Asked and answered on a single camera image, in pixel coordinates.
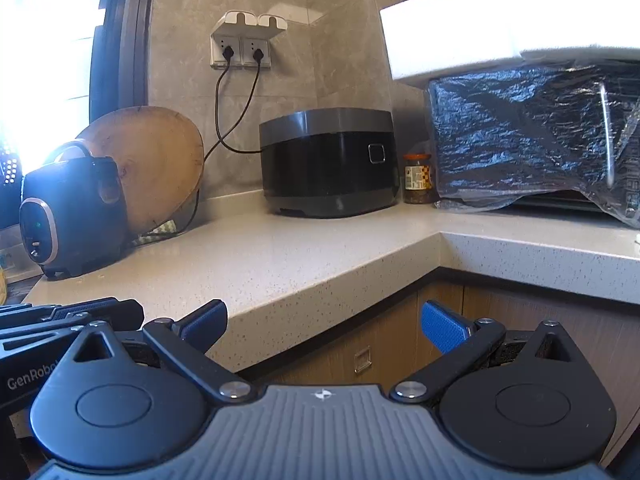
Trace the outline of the wooden cabinet door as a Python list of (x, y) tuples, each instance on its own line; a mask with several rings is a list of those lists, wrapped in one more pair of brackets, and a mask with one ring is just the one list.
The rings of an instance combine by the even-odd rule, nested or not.
[(424, 278), (330, 330), (241, 370), (255, 385), (379, 384), (389, 389), (439, 356), (422, 335), (420, 309), (435, 299), (467, 318), (494, 318), (509, 330), (560, 322), (614, 401), (609, 464), (639, 427), (639, 308), (635, 304), (515, 282), (458, 275)]

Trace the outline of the round wooden cutting board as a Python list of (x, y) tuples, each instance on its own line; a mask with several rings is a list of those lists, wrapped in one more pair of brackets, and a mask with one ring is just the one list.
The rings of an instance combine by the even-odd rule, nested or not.
[(116, 162), (131, 234), (145, 234), (171, 219), (200, 187), (200, 130), (169, 108), (114, 110), (88, 125), (77, 139), (94, 156)]

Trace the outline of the white range hood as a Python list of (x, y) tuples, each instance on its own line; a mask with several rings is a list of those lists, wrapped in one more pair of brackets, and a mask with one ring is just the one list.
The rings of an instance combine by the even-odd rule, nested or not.
[(416, 88), (503, 66), (639, 57), (639, 0), (406, 0), (380, 15), (390, 74)]

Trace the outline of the white wall socket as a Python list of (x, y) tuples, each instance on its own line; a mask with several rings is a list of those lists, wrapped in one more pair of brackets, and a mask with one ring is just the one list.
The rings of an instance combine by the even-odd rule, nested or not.
[(279, 15), (255, 15), (248, 11), (228, 11), (216, 23), (209, 36), (210, 61), (214, 70), (223, 70), (227, 61), (224, 49), (230, 47), (234, 55), (232, 67), (256, 67), (256, 50), (261, 50), (262, 68), (271, 67), (270, 41), (288, 30), (288, 22)]

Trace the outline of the plastic covered oven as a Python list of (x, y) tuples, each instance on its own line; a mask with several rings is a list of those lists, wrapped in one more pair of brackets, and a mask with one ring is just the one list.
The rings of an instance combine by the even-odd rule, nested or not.
[(639, 225), (639, 65), (523, 65), (427, 86), (440, 200), (491, 210), (575, 192)]

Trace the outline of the green checkered cloth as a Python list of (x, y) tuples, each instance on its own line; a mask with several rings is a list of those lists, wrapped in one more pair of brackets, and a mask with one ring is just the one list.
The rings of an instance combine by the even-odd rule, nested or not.
[(178, 232), (176, 222), (174, 220), (168, 220), (162, 223), (154, 230), (138, 235), (131, 241), (131, 245), (134, 247), (161, 242), (162, 240), (168, 240), (168, 238), (174, 237)]

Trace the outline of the glass sauce jar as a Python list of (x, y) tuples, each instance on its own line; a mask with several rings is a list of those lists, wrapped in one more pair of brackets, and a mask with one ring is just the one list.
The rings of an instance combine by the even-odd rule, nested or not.
[(430, 154), (405, 154), (404, 201), (408, 204), (432, 204), (437, 192), (432, 177)]

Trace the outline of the black rice cooker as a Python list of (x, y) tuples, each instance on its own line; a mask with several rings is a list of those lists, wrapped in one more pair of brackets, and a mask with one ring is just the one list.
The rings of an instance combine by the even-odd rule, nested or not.
[(280, 214), (344, 218), (393, 206), (400, 188), (392, 114), (316, 108), (259, 125), (262, 190)]

